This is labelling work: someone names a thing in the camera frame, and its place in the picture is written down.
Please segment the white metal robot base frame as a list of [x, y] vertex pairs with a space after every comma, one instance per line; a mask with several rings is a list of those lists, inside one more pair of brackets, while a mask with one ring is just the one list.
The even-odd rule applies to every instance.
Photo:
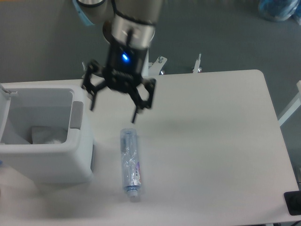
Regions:
[[[199, 53], [198, 58], [195, 61], [194, 66], [192, 67], [192, 73], [201, 73], [202, 67], [200, 66], [202, 54]], [[155, 76], [155, 75], [164, 75], [165, 71], [163, 70], [164, 65], [167, 63], [167, 58], [159, 56], [155, 62], [144, 62], [142, 76]]]

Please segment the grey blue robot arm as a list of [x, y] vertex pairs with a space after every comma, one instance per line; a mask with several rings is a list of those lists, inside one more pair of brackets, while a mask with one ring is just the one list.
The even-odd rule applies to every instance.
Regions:
[[73, 5], [86, 24], [103, 23], [103, 35], [110, 48], [106, 64], [90, 60], [81, 87], [92, 98], [93, 110], [104, 88], [128, 94], [137, 114], [151, 109], [156, 80], [143, 78], [143, 70], [155, 34], [160, 0], [74, 0]]

